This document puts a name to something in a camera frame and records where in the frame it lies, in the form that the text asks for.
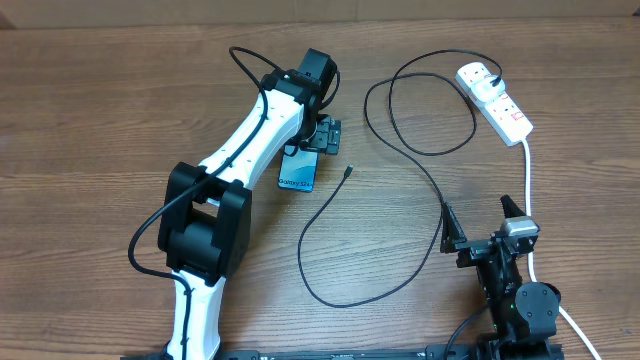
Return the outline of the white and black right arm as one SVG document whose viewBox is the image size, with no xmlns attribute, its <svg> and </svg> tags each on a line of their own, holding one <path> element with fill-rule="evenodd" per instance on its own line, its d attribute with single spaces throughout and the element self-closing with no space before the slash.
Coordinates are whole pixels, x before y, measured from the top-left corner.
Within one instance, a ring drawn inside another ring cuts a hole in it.
<svg viewBox="0 0 640 360">
<path fill-rule="evenodd" d="M 560 291 L 545 282 L 522 280 L 517 259 L 533 252 L 540 227 L 510 196 L 500 198 L 504 220 L 501 227 L 484 240 L 469 240 L 453 208 L 441 204 L 442 238 L 440 251 L 455 253 L 459 268 L 474 267 L 486 305 L 465 320 L 452 334 L 443 357 L 457 359 L 544 359 L 564 357 L 562 347 L 550 343 L 557 333 L 556 319 Z M 478 336 L 472 345 L 453 347 L 461 331 L 488 311 L 492 333 Z"/>
</svg>

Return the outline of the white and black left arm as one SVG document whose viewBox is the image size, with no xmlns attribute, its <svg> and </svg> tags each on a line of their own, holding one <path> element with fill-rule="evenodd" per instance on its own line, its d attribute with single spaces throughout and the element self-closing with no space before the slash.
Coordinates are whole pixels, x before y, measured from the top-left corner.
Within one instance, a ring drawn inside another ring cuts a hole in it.
<svg viewBox="0 0 640 360">
<path fill-rule="evenodd" d="M 175 282 L 176 307 L 163 359 L 212 359 L 218 352 L 225 283 L 250 239 L 252 191 L 279 150 L 339 151 L 341 124 L 323 112 L 339 86 L 328 54 L 308 49 L 297 68 L 275 66 L 254 82 L 256 102 L 230 138 L 198 165 L 178 163 L 168 179 L 158 247 Z"/>
</svg>

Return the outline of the blue Galaxy S24+ smartphone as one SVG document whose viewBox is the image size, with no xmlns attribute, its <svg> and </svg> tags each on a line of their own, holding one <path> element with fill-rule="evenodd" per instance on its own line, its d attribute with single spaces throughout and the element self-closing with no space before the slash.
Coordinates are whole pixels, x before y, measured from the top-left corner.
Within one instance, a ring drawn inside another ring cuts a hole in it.
<svg viewBox="0 0 640 360">
<path fill-rule="evenodd" d="M 285 145 L 278 177 L 281 189 L 312 192 L 319 154 L 300 150 L 297 146 Z"/>
</svg>

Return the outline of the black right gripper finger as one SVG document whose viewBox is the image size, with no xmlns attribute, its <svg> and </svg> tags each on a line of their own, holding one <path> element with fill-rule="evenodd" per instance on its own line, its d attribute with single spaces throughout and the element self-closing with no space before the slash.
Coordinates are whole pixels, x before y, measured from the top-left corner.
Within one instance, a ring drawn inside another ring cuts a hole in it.
<svg viewBox="0 0 640 360">
<path fill-rule="evenodd" d="M 525 212 L 519 208 L 519 206 L 513 201 L 513 199 L 505 194 L 500 198 L 502 209 L 504 212 L 504 217 L 508 218 L 516 218 L 522 217 L 525 215 Z"/>
<path fill-rule="evenodd" d="M 458 250 L 458 246 L 467 241 L 467 237 L 460 225 L 451 205 L 447 202 L 442 204 L 443 228 L 440 244 L 441 253 L 453 253 Z"/>
</svg>

